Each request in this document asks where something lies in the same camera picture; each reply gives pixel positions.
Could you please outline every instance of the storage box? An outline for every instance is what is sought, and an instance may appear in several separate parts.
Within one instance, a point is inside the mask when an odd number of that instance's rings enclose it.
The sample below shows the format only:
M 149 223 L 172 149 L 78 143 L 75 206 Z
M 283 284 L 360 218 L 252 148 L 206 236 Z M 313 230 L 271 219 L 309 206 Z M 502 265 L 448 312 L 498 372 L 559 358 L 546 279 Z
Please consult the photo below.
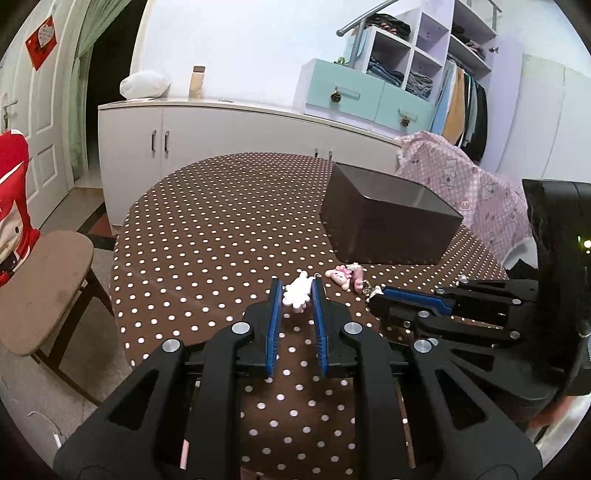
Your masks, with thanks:
M 463 217 L 419 183 L 334 163 L 320 219 L 343 263 L 434 265 Z

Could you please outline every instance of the closet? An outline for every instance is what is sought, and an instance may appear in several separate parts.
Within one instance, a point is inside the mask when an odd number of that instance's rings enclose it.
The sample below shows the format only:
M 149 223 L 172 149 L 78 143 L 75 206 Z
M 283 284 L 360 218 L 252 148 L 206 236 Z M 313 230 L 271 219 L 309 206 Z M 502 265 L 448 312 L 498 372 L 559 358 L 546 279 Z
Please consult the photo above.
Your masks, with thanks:
M 405 22 L 410 34 L 402 38 L 376 22 L 363 32 L 354 69 L 328 59 L 308 62 L 302 68 L 294 109 L 391 138 L 431 131 L 449 75 L 446 65 L 452 61 L 455 70 L 470 76 L 468 84 L 482 87 L 480 98 L 486 95 L 486 112 L 478 109 L 485 143 L 480 141 L 479 148 L 469 151 L 484 170 L 497 171 L 517 104 L 522 44 L 497 36 L 460 0 L 405 0 L 380 13 Z M 354 39 L 354 33 L 345 37 L 347 63 Z M 474 104 L 467 100 L 466 105 Z M 468 127 L 466 121 L 460 136 L 466 136 Z

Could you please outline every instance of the pink keychain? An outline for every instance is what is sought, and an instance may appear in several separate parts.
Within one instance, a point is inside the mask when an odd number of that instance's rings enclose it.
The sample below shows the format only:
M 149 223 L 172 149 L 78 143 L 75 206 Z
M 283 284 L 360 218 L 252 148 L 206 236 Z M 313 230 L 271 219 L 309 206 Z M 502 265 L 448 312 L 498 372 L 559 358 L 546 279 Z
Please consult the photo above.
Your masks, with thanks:
M 353 289 L 355 292 L 363 292 L 363 267 L 355 262 L 351 265 L 347 265 L 347 270 L 353 275 Z
M 344 265 L 339 265 L 332 270 L 324 272 L 324 276 L 331 279 L 343 290 L 348 290 L 353 274 Z

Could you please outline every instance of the drawer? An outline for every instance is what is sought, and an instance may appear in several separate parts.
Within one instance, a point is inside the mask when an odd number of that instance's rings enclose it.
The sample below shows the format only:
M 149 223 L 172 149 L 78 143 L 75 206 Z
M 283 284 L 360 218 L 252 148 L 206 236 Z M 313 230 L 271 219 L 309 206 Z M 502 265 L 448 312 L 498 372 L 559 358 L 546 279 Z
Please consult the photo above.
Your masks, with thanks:
M 386 83 L 375 122 L 410 135 L 420 130 L 431 130 L 434 111 L 435 107 L 429 102 Z M 401 124 L 404 116 L 411 121 L 406 128 Z
M 373 121 L 384 84 L 383 80 L 358 70 L 316 60 L 306 103 Z M 339 103 L 330 99 L 335 87 L 342 96 Z

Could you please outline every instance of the cylindrical container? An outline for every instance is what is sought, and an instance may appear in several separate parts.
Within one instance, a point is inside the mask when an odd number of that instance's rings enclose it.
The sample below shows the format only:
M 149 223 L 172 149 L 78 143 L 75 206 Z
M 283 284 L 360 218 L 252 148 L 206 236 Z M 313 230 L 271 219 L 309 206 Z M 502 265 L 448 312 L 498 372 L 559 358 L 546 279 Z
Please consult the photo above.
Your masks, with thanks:
M 189 98 L 201 98 L 203 79 L 205 78 L 205 67 L 193 67 L 191 86 L 189 87 Z

